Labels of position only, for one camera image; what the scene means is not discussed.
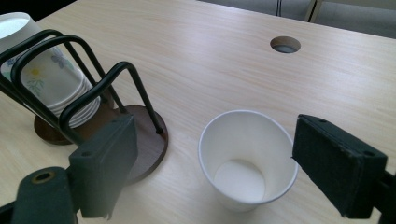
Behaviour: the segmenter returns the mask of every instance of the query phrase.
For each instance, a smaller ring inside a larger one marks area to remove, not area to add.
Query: table
[[[393,0],[311,0],[308,5],[308,10],[305,14],[305,21],[315,22],[317,15],[319,14],[321,4],[323,1],[334,2],[341,4],[348,4],[360,7],[376,7],[382,9],[396,10],[396,2]]]
[[[192,0],[81,0],[39,22],[78,35],[105,70],[133,63],[169,131],[160,166],[122,192],[113,218],[79,223],[376,223],[340,217],[300,170],[281,199],[254,211],[224,209],[201,171],[201,131],[219,113],[252,109],[294,136],[299,114],[327,119],[389,156],[396,171],[396,40]],[[278,36],[297,39],[295,53],[274,51]],[[141,105],[128,75],[115,82],[126,105]],[[35,135],[33,114],[0,97],[0,204],[15,200],[35,170],[68,166],[76,146]]]

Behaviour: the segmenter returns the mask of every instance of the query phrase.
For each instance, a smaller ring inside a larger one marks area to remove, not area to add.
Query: light wood grain
[[[389,156],[396,171],[396,40],[192,0],[80,0],[40,21],[43,29],[85,39],[106,70],[133,63],[170,141],[159,168],[125,188],[108,223],[376,223],[349,220],[300,171],[280,200],[236,214],[214,198],[197,157],[201,131],[217,114],[252,109],[294,136],[296,118],[327,119]],[[270,42],[291,36],[293,54]],[[127,105],[141,105],[131,79],[116,80]],[[52,146],[33,130],[33,115],[0,97],[0,204],[21,179],[67,167],[75,146]],[[101,218],[80,223],[107,223]]]

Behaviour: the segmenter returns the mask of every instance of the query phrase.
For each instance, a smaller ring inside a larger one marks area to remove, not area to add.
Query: black wire cup holder
[[[81,60],[72,44],[80,45],[85,51],[101,78],[99,81],[93,78],[90,70]],[[82,73],[92,84],[92,88],[68,105],[59,118],[38,100],[21,81],[21,72],[26,64],[43,51],[58,45],[65,46]],[[140,76],[131,63],[117,63],[105,73],[92,49],[82,38],[75,35],[63,35],[56,30],[44,30],[6,50],[0,54],[0,64],[20,54],[21,57],[13,64],[11,81],[1,74],[0,91],[36,114],[35,132],[40,138],[55,145],[73,143],[80,146],[111,120],[125,114],[132,114],[137,131],[138,157],[128,182],[134,183],[146,177],[160,164],[168,145],[168,131],[163,118],[154,111]],[[128,71],[131,75],[144,106],[124,105],[121,102],[111,84],[123,71]],[[70,119],[81,108],[99,96],[101,97],[101,104],[93,117],[81,126],[71,128],[69,125]]]

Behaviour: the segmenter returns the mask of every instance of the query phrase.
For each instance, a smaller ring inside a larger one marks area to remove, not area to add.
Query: wooden table surface
[[[351,220],[300,169],[281,199],[247,213],[222,207],[198,162],[201,131],[219,113],[251,109],[294,136],[299,114],[338,125],[389,156],[396,171],[396,40],[193,0],[80,0],[38,23],[85,39],[109,70],[133,63],[170,141],[160,166],[124,189],[113,218],[79,223],[376,223]],[[290,36],[292,54],[270,42]],[[142,105],[125,74],[115,83],[126,105]],[[35,170],[68,166],[77,147],[54,146],[34,131],[34,115],[0,96],[0,205],[15,200]]]

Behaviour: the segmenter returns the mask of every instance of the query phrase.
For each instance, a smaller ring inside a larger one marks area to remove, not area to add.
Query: stacked paper cup
[[[21,12],[0,15],[0,54],[40,32],[32,18]],[[10,80],[10,71],[20,55],[1,64],[2,74]],[[80,69],[76,68],[58,47],[48,49],[23,68],[23,85],[57,117],[62,111],[87,92],[92,85]],[[88,121],[97,111],[100,98],[80,109],[69,122],[76,128]]]

